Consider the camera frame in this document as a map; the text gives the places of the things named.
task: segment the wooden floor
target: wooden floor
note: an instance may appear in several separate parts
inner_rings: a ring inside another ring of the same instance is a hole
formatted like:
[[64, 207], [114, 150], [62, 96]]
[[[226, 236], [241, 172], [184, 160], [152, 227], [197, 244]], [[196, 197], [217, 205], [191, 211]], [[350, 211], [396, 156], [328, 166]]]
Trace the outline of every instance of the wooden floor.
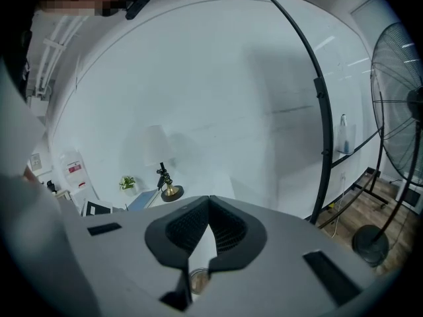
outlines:
[[[359, 184], [364, 185], [369, 176], [364, 176]], [[362, 193], [353, 204], [340, 216], [336, 234], [333, 239], [341, 245], [351, 248], [351, 240], [354, 233], [364, 225], [377, 225], [379, 228], [388, 219], [396, 204], [395, 196], [398, 191], [398, 182], [389, 184], [388, 182], [377, 179], [374, 192], [377, 195], [389, 200], [389, 204], [381, 209], [381, 202], [366, 193]], [[349, 191], [342, 200], [341, 208], [347, 204], [358, 189]], [[317, 221], [319, 226], [338, 211], [338, 203], [333, 209], [328, 209], [321, 213]], [[331, 237], [335, 231], [336, 221], [327, 225], [322, 231]], [[393, 222], [386, 230], [391, 250], [387, 259], [374, 269], [376, 274], [382, 275], [394, 269], [402, 267], [412, 250], [414, 234], [419, 224], [418, 216], [411, 210], [401, 206]]]

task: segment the potted plant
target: potted plant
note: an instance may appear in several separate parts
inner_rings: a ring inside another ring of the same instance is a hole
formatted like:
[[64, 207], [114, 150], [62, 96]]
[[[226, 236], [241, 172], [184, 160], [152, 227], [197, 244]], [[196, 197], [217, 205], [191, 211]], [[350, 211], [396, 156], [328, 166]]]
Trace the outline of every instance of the potted plant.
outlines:
[[132, 176], [123, 176], [120, 180], [119, 187], [128, 196], [135, 196], [137, 194], [135, 179]]

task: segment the green plant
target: green plant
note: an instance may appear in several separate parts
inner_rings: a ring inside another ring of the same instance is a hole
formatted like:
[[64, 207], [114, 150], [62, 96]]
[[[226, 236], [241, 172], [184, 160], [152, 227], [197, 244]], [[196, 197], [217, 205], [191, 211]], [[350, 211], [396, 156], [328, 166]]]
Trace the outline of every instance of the green plant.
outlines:
[[130, 189], [133, 188], [135, 184], [135, 180], [131, 176], [124, 176], [120, 180], [119, 187], [120, 190]]

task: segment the table lamp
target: table lamp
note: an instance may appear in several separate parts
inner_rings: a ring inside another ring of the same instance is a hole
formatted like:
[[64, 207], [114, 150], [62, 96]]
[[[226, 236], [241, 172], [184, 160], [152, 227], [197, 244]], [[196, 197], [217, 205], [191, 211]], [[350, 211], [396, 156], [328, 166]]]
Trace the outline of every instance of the table lamp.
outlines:
[[167, 172], [164, 162], [173, 157], [171, 146], [161, 125], [145, 128], [143, 134], [143, 158], [146, 166], [160, 164], [157, 173], [160, 175], [157, 187], [161, 189], [165, 184], [166, 190], [161, 193], [164, 202], [173, 202], [184, 194], [182, 186], [172, 185], [173, 181]]

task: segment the brass lamp base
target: brass lamp base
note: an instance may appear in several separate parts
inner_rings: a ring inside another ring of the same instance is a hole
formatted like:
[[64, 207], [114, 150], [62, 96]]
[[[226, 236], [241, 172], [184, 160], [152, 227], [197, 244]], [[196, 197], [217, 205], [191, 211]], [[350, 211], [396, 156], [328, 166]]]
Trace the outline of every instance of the brass lamp base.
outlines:
[[164, 202], [173, 202], [180, 199], [182, 195], [184, 195], [184, 188], [182, 186], [167, 184], [167, 189], [161, 193], [161, 199]]

